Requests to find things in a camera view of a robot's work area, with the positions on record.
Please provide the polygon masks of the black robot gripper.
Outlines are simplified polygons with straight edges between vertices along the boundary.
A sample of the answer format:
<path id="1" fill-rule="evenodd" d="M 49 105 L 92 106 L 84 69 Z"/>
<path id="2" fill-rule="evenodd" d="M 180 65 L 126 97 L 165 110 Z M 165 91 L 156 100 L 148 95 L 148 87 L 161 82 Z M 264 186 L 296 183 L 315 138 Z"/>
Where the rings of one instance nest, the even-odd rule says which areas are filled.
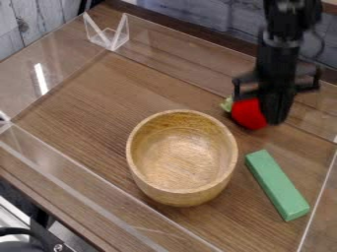
<path id="1" fill-rule="evenodd" d="M 299 45 L 272 44 L 265 40 L 259 43 L 255 69 L 237 76 L 233 99 L 244 100 L 257 97 L 263 91 L 283 92 L 277 95 L 261 94 L 261 111 L 271 125 L 281 124 L 288 119 L 295 103 L 296 93 L 320 89 L 322 69 L 315 65 L 299 65 Z"/>

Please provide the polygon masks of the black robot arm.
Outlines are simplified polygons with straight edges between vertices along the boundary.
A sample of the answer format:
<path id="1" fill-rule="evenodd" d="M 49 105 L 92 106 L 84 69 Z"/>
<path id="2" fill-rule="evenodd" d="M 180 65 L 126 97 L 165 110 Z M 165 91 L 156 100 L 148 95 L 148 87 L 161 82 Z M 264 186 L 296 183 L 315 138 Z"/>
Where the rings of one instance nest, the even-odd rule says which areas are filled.
<path id="1" fill-rule="evenodd" d="M 322 21 L 322 0 L 264 0 L 256 65 L 235 77 L 231 116 L 249 130 L 283 124 L 296 95 L 320 90 L 322 68 L 299 63 L 304 34 Z"/>

